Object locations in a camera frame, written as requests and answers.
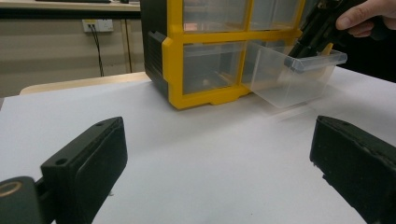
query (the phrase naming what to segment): black tool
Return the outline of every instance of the black tool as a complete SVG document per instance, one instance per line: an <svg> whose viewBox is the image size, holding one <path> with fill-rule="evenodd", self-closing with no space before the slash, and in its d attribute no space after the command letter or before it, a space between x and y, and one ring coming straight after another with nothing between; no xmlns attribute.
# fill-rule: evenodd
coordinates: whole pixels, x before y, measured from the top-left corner
<svg viewBox="0 0 396 224"><path fill-rule="evenodd" d="M396 223L396 147L343 120L319 116L310 160L368 224Z"/></svg>
<svg viewBox="0 0 396 224"><path fill-rule="evenodd" d="M0 222L92 223L127 160L122 118L96 123L45 161L37 182L0 183Z"/></svg>
<svg viewBox="0 0 396 224"><path fill-rule="evenodd" d="M365 2L365 0L319 0L308 14L301 30L302 35L289 53L292 58L317 56L330 43L343 45L346 30L339 31L335 22L348 9ZM371 38L381 40L386 38L388 29L382 18L372 18L375 24Z"/></svg>

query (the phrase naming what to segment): table surface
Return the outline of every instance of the table surface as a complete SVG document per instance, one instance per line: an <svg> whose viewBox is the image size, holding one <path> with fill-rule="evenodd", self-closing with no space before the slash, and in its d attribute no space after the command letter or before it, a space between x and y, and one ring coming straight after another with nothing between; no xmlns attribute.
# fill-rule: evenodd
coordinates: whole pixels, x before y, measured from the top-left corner
<svg viewBox="0 0 396 224"><path fill-rule="evenodd" d="M339 67L323 95L278 109L254 94L170 106L149 80L8 97L0 180L39 166L94 123L122 116L128 164L94 223L359 224L309 160L318 115L396 146L393 83Z"/></svg>
<svg viewBox="0 0 396 224"><path fill-rule="evenodd" d="M136 4L136 3L122 4L120 2L112 2L109 4L98 4L98 3L37 2L36 0L0 0L0 8L140 11L140 4Z"/></svg>

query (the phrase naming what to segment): screw hole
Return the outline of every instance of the screw hole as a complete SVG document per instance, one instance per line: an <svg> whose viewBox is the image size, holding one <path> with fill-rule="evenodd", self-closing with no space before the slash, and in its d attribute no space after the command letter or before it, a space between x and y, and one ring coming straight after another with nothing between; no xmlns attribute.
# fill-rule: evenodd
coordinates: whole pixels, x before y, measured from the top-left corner
<svg viewBox="0 0 396 224"><path fill-rule="evenodd" d="M67 162L67 159L60 159L60 160L56 161L55 164L57 164L57 165L63 165L63 164L65 164L66 162Z"/></svg>

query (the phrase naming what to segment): black plastic mount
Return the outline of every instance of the black plastic mount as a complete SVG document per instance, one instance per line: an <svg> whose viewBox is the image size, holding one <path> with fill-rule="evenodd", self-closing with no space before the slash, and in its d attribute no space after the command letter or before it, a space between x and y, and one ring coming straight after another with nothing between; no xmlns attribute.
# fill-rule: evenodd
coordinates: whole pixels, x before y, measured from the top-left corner
<svg viewBox="0 0 396 224"><path fill-rule="evenodd" d="M122 118L107 119L41 165L0 183L1 223L92 223L128 160Z"/></svg>
<svg viewBox="0 0 396 224"><path fill-rule="evenodd" d="M396 147L350 123L319 116L310 160L367 223L396 223Z"/></svg>

